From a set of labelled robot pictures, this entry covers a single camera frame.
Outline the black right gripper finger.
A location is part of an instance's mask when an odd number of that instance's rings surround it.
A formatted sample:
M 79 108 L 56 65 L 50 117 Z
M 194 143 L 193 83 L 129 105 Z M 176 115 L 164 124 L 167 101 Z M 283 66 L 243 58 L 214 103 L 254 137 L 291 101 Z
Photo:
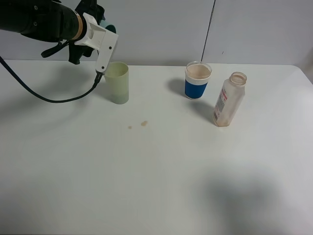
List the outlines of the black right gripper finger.
M 75 44 L 69 44 L 69 59 L 68 61 L 78 65 L 82 56 L 91 57 L 93 48 L 88 46 L 78 46 Z

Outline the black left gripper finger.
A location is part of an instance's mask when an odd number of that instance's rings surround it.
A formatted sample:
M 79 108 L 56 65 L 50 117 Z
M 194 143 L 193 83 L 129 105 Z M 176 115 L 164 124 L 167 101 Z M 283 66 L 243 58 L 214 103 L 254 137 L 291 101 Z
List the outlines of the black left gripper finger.
M 98 24 L 101 23 L 102 20 L 105 20 L 105 9 L 97 4 L 97 0 L 81 0 L 75 8 L 75 11 L 81 16 L 83 13 L 93 16 Z

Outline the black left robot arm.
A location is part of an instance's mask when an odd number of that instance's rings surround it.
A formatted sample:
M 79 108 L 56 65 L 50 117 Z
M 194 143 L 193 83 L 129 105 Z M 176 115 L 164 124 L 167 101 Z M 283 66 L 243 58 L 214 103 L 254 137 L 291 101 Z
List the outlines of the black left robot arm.
M 59 0 L 2 0 L 0 28 L 43 42 L 77 41 L 87 30 L 85 13 L 100 23 L 105 9 L 95 0 L 82 0 L 75 9 Z

